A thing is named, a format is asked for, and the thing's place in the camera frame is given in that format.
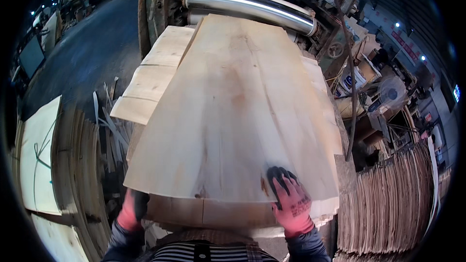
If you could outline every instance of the concrete floor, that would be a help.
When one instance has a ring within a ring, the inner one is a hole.
[[[103,83],[119,77],[115,98],[121,96],[141,63],[137,37],[137,0],[111,0],[67,30],[31,81],[23,99],[22,119],[62,94],[62,103],[76,107],[94,119],[92,92],[103,104]],[[329,250],[329,227],[322,227]],[[259,245],[279,261],[288,253],[284,238],[258,239]]]

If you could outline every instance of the gloved hand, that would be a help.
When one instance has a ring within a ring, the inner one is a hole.
[[[267,175],[278,199],[277,203],[272,203],[272,210],[278,223],[285,229],[285,237],[293,238],[310,232],[314,228],[309,217],[311,199],[297,178],[282,167],[272,167]]]
[[[130,232],[142,230],[141,219],[147,213],[148,201],[149,195],[147,193],[128,188],[123,207],[116,219],[118,224]]]

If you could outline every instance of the hose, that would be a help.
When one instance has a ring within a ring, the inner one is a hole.
[[[345,156],[345,161],[349,161],[350,156],[351,156],[351,151],[353,149],[353,143],[354,143],[354,133],[356,129],[356,109],[357,109],[357,93],[356,93],[356,81],[354,81],[355,76],[354,76],[354,64],[353,64],[353,55],[351,54],[351,47],[350,47],[350,36],[349,36],[349,31],[346,27],[345,24],[345,19],[344,19],[344,14],[341,11],[341,5],[338,0],[335,1],[335,6],[338,11],[338,19],[341,21],[341,26],[343,27],[343,33],[345,34],[345,40],[346,40],[346,48],[348,49],[348,64],[350,65],[350,71],[351,71],[351,101],[353,102],[353,111],[351,112],[351,133],[349,137],[350,143],[348,144],[348,150],[346,152]]]

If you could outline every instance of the striped shirt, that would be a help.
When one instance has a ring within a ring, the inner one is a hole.
[[[262,260],[277,262],[277,259],[260,250]],[[175,242],[161,247],[154,253],[153,262],[196,262],[196,261],[235,261],[248,262],[245,246],[218,246],[195,242]]]

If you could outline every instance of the gray sleeve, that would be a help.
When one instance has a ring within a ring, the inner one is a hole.
[[[133,261],[141,255],[143,245],[144,230],[129,232],[120,227],[115,220],[112,224],[112,236],[102,262]]]
[[[331,261],[317,228],[313,228],[307,234],[286,239],[286,241],[288,243],[290,261]]]

